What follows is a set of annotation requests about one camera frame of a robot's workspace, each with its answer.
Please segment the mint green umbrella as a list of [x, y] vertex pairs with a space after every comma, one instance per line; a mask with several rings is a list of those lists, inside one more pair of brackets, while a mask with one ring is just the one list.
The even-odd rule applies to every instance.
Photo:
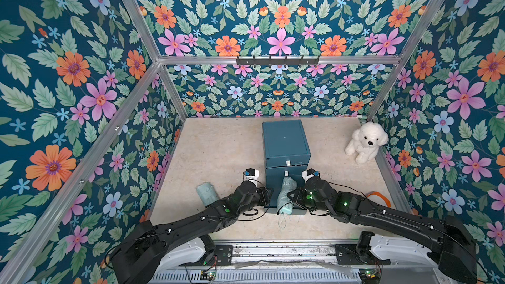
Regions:
[[214, 189], [214, 186], [209, 182], [205, 182], [197, 186], [196, 191], [198, 196], [200, 197], [202, 204], [205, 207], [213, 204], [214, 202], [220, 199], [218, 193]]
[[293, 212], [294, 203], [288, 197], [288, 194], [297, 189], [297, 182], [292, 177], [284, 177], [281, 191], [277, 197], [277, 215], [279, 216], [278, 226], [281, 229], [287, 226], [287, 216]]

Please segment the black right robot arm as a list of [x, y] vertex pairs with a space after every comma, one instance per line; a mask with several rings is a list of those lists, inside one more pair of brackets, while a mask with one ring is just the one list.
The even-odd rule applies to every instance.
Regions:
[[323, 211], [340, 223], [374, 227], [410, 239], [430, 250], [428, 257], [444, 275], [461, 283], [477, 283], [476, 242], [457, 217], [437, 220], [390, 209], [362, 195], [337, 191], [318, 176], [287, 197], [310, 211]]

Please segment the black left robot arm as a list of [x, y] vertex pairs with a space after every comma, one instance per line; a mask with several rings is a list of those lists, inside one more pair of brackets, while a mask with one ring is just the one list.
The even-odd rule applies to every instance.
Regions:
[[149, 220], [140, 223], [110, 254], [117, 281], [148, 283], [166, 254], [195, 238], [230, 227], [245, 212], [269, 205], [271, 196], [271, 189], [247, 180], [198, 214], [156, 226]]

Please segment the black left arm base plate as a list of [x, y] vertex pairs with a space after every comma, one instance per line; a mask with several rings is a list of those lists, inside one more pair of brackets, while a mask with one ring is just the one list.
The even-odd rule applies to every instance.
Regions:
[[217, 245], [208, 252], [203, 265], [207, 268], [210, 266], [229, 266], [232, 262], [233, 250], [232, 245]]

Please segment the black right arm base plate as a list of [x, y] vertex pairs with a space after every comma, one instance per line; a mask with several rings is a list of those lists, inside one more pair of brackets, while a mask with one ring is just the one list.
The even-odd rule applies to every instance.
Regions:
[[335, 244], [335, 256], [340, 266], [389, 266], [391, 261], [380, 260], [372, 253], [359, 253], [355, 244]]

